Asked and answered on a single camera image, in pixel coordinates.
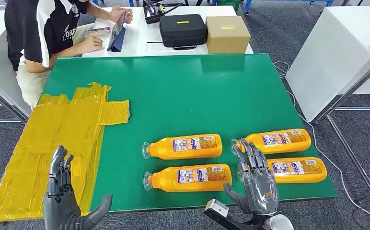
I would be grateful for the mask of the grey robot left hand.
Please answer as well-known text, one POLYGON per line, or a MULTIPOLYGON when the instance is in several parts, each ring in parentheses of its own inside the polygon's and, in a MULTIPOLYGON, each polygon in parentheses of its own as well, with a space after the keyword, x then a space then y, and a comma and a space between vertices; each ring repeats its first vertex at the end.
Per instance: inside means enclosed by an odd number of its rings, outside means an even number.
POLYGON ((103 196, 99 206, 82 216, 71 183, 71 154, 62 145, 55 150, 49 166, 49 177, 43 197, 43 218, 47 230, 91 230, 112 205, 112 194, 103 196))

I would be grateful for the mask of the person's right hand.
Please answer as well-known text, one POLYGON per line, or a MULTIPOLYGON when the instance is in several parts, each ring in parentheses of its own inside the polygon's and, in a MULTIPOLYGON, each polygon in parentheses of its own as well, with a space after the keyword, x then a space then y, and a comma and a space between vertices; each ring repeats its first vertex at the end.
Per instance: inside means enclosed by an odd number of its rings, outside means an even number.
POLYGON ((105 34, 104 31, 97 31, 89 34, 81 43, 77 45, 78 54, 85 54, 95 50, 103 49, 103 40, 100 36, 105 34))

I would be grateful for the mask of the person's left hand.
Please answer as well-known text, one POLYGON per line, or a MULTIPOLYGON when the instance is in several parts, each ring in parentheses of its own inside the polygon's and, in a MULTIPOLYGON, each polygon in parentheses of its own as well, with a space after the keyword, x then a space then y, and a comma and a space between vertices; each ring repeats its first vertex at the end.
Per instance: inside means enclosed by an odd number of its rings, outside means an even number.
POLYGON ((133 12, 130 8, 122 8, 120 6, 113 6, 111 12, 108 15, 108 20, 118 22, 122 15, 124 16, 124 23, 130 24, 133 20, 133 12))

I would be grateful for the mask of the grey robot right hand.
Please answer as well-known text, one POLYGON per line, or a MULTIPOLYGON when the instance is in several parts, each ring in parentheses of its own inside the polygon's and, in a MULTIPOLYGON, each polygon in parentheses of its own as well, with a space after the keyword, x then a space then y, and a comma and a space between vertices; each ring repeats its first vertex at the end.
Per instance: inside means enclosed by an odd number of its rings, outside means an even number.
POLYGON ((277 213, 279 197, 274 173, 270 170, 263 152, 252 142, 240 139, 246 156, 237 145, 232 145, 239 164, 238 173, 241 175, 245 194, 236 192, 229 183, 223 188, 228 197, 246 214, 271 216, 277 213))

